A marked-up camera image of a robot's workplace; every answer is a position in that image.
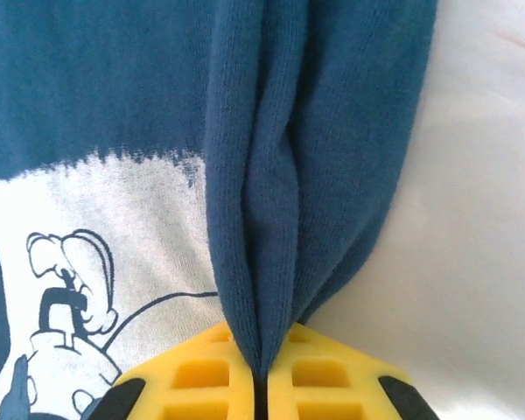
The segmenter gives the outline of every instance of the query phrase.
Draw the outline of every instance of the t-shirt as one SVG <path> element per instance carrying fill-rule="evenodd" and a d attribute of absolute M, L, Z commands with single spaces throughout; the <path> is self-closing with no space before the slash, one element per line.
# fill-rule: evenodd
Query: t-shirt
<path fill-rule="evenodd" d="M 0 0 L 0 420 L 224 318 L 264 377 L 374 246 L 435 9 Z"/>

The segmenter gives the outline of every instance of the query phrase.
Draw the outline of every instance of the white printed area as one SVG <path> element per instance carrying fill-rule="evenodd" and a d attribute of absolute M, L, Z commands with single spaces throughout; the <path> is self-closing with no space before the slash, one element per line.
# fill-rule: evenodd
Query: white printed area
<path fill-rule="evenodd" d="M 25 354 L 31 412 L 79 420 L 120 372 L 223 320 L 217 297 L 172 297 L 216 290 L 204 187 L 199 157 L 89 157 L 0 181 L 0 403 Z M 61 303 L 78 297 L 85 309 Z"/>
<path fill-rule="evenodd" d="M 380 242 L 311 324 L 442 420 L 525 420 L 525 0 L 440 0 L 436 30 Z"/>

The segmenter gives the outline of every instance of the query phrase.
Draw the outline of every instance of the white background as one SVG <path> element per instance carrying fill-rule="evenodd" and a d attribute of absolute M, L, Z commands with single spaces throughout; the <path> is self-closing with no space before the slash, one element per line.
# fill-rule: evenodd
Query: white background
<path fill-rule="evenodd" d="M 310 326 L 407 370 L 442 420 L 525 419 L 525 0 L 441 0 L 379 244 Z"/>

